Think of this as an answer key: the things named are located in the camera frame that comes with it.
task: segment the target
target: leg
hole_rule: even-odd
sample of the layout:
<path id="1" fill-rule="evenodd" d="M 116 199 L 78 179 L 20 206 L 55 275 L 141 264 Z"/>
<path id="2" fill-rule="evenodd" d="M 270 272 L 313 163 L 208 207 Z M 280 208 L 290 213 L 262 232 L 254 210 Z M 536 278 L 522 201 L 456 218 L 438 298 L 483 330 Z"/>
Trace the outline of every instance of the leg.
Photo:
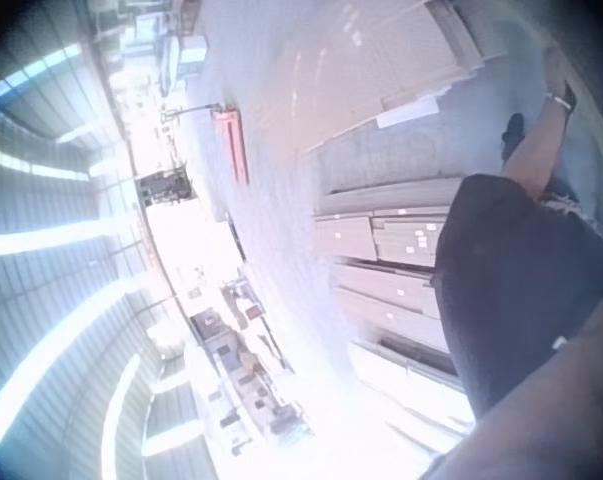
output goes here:
<path id="1" fill-rule="evenodd" d="M 548 92 L 565 98 L 569 86 L 558 65 L 558 52 L 544 55 Z M 503 169 L 503 176 L 520 184 L 537 200 L 543 195 L 559 159 L 559 151 L 569 117 L 568 110 L 558 102 L 547 99 L 530 133 L 521 141 Z"/>

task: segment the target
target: person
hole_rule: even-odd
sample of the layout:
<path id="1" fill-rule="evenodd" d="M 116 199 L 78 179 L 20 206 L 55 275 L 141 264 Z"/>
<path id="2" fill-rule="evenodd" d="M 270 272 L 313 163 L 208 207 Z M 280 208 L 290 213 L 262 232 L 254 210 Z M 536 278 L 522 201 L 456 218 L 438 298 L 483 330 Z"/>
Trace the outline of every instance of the person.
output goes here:
<path id="1" fill-rule="evenodd" d="M 603 236 L 556 180 L 576 98 L 557 50 L 544 68 L 534 128 L 501 176 L 464 179 L 441 232 L 432 283 L 477 427 L 424 478 L 603 478 Z"/>

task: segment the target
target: black shoe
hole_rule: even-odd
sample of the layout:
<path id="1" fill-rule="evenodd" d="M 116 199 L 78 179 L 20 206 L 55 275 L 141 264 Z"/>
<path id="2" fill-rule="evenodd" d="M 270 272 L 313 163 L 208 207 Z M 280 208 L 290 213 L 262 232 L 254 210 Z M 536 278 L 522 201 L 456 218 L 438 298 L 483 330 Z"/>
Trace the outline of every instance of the black shoe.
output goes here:
<path id="1" fill-rule="evenodd" d="M 523 120 L 523 115 L 515 113 L 510 117 L 510 120 L 508 120 L 508 126 L 505 132 L 503 132 L 503 135 L 501 135 L 501 140 L 503 140 L 501 159 L 503 159 L 504 164 L 510 159 L 524 138 L 525 122 Z"/>

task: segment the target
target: tiled floor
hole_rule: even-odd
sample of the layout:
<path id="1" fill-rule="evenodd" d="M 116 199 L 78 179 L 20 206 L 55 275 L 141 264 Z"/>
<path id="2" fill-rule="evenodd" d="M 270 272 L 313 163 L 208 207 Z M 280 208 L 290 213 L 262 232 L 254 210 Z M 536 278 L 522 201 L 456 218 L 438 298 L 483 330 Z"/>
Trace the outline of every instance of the tiled floor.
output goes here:
<path id="1" fill-rule="evenodd" d="M 184 117 L 182 134 L 190 144 L 195 187 L 219 215 L 227 211 L 234 219 L 253 286 L 300 378 L 300 400 L 311 417 L 327 424 L 336 411 L 344 419 L 357 418 L 356 408 L 343 407 L 357 399 L 346 347 L 354 335 L 364 333 L 345 318 L 331 293 L 331 260 L 312 250 L 316 202 L 333 190 L 498 172 L 500 137 L 509 116 L 521 111 L 530 125 L 544 85 L 538 51 L 520 31 L 504 28 L 510 56 L 489 60 L 476 78 L 456 84 L 440 98 L 439 114 L 382 130 L 368 123 L 296 161 L 277 158 L 266 132 L 251 122 L 257 115 L 253 106 L 269 86 L 269 73 L 286 39 L 295 26 L 317 21 L 319 4 L 204 3 L 197 29 L 206 35 L 209 52 L 202 75 L 188 86 L 189 103 L 229 103 L 241 109 L 248 186 L 234 184 L 206 114 Z M 580 179 L 573 186 L 593 210 L 595 177 L 584 165 L 596 151 L 579 121 L 568 131 L 564 168 L 569 178 Z"/>

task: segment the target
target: black skirt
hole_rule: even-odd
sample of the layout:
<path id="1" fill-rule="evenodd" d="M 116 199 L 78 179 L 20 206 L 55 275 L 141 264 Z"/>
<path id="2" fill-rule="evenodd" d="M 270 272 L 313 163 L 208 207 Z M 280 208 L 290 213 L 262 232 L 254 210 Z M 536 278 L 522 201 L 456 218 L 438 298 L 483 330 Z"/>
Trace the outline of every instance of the black skirt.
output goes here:
<path id="1" fill-rule="evenodd" d="M 516 182 L 466 178 L 437 248 L 433 284 L 450 353 L 483 417 L 573 338 L 603 298 L 603 240 Z"/>

